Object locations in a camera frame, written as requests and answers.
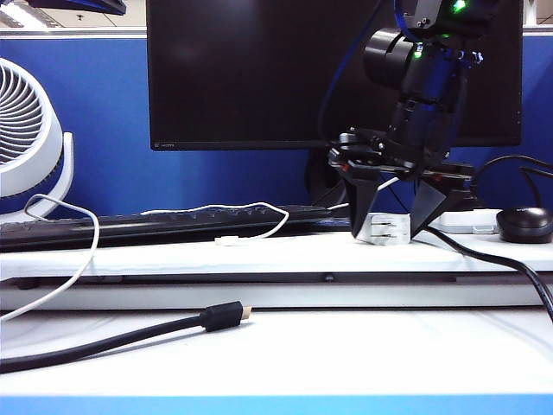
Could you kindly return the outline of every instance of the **blue partition wall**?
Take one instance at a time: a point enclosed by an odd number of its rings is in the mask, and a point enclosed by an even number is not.
[[[2,39],[0,55],[25,67],[47,90],[64,131],[75,136],[76,165],[67,200],[98,214],[205,203],[308,203],[305,150],[154,152],[149,149],[144,39]],[[553,36],[524,39],[523,145],[455,149],[453,159],[481,165],[512,152],[553,159]],[[483,181],[493,206],[532,204],[513,164]],[[518,190],[513,191],[513,183]],[[551,180],[538,178],[553,207]],[[399,183],[407,201],[412,187]],[[387,193],[377,210],[397,211]]]

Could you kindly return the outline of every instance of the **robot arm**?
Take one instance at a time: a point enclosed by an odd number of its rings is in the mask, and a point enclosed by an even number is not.
[[[420,180],[411,210],[411,238],[470,192],[472,168],[446,164],[458,136],[470,70],[483,61],[456,42],[483,36],[499,0],[419,0],[404,16],[396,0],[398,26],[381,29],[365,47],[365,71],[399,98],[387,131],[352,128],[334,142],[328,158],[346,181],[353,236],[368,240],[368,214],[381,172]]]

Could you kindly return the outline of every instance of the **fan grille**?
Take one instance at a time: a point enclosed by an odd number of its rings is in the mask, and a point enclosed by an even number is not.
[[[41,102],[17,72],[1,66],[0,165],[15,161],[35,144],[42,125]]]

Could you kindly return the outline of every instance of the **white cable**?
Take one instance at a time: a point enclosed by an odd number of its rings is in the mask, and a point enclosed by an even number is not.
[[[8,313],[4,316],[1,316],[0,317],[0,322],[7,322],[8,320],[11,320],[14,317],[20,316],[21,314],[26,313],[27,311],[31,311],[31,310],[35,309],[36,307],[38,307],[39,305],[44,304],[46,301],[51,300],[52,298],[54,298],[55,296],[57,296],[61,292],[67,290],[71,285],[73,285],[75,283],[75,281],[77,281],[79,279],[80,275],[83,273],[85,268],[90,264],[90,261],[92,260],[92,257],[94,256],[94,252],[96,251],[96,248],[98,247],[98,241],[99,241],[99,236],[100,236],[100,224],[99,224],[99,221],[98,221],[98,217],[93,212],[91,212],[90,210],[84,209],[83,207],[74,206],[74,205],[71,205],[71,204],[66,203],[64,201],[59,201],[59,200],[57,200],[53,197],[47,196],[47,195],[36,194],[36,195],[33,195],[33,196],[30,197],[30,199],[27,201],[27,204],[25,205],[25,208],[23,210],[26,214],[28,214],[29,216],[34,217],[37,220],[48,220],[48,219],[45,219],[41,216],[32,214],[32,213],[27,211],[30,203],[34,199],[37,199],[39,197],[42,198],[42,199],[47,199],[49,201],[57,203],[58,205],[63,206],[64,208],[69,208],[69,209],[72,209],[72,210],[76,210],[77,212],[81,212],[82,214],[86,214],[86,215],[91,217],[92,223],[94,224],[94,236],[92,237],[92,245],[90,247],[90,252],[88,254],[88,257],[86,258],[86,261],[83,263],[83,265],[81,265],[80,268],[73,274],[73,276],[71,278],[69,278],[63,285],[59,286],[58,288],[56,288],[52,292],[49,292],[46,296],[40,297],[39,299],[34,300],[34,302],[32,302],[32,303],[24,305],[23,307],[21,307],[17,310],[13,310],[13,311],[11,311],[10,313]]]
[[[278,224],[273,227],[271,230],[265,232],[265,233],[261,233],[259,235],[256,235],[256,236],[251,236],[249,238],[237,238],[237,237],[234,237],[235,239],[263,239],[263,238],[268,238],[270,237],[272,234],[276,233],[281,227],[284,226],[284,224],[288,221],[288,218],[290,217],[290,213],[279,208],[279,207],[276,207],[274,205],[271,205],[265,201],[258,201],[258,202],[255,202],[255,203],[250,203],[248,205],[205,205],[205,206],[201,206],[201,207],[194,207],[192,209],[182,209],[182,210],[148,210],[146,212],[142,212],[140,214],[178,214],[178,213],[190,213],[190,212],[198,212],[200,210],[206,210],[206,209],[210,209],[210,208],[218,208],[218,209],[246,209],[246,208],[254,208],[255,206],[265,206],[271,210],[274,210],[275,212],[278,212],[279,214],[282,214],[283,215],[283,219],[278,222]]]
[[[384,190],[385,188],[387,188],[388,186],[394,184],[395,182],[399,182],[399,178],[394,177],[393,179],[390,179],[388,182],[382,183],[380,186],[377,187],[377,192],[379,192],[380,190]],[[337,209],[342,209],[343,207],[347,208],[348,206],[349,206],[349,203],[342,203],[341,205],[327,207],[327,209],[328,210],[337,210]]]

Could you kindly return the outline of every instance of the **green led light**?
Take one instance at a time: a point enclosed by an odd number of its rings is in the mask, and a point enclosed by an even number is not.
[[[467,7],[467,2],[465,0],[457,0],[453,5],[454,13],[461,13]]]
[[[413,52],[413,57],[415,59],[421,59],[423,57],[423,50],[424,50],[424,45],[422,43],[417,43],[416,50],[415,52]]]

